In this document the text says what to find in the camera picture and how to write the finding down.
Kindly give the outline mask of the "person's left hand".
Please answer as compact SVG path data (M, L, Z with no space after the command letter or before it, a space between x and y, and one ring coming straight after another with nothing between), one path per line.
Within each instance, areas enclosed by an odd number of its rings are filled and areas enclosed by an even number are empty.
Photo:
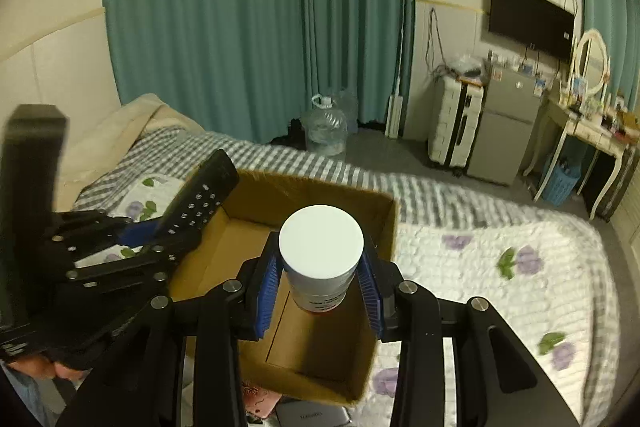
M26 355L8 364L10 369L37 379L53 379L55 377L68 381L82 381L87 371L70 369L65 365L52 362L43 355Z

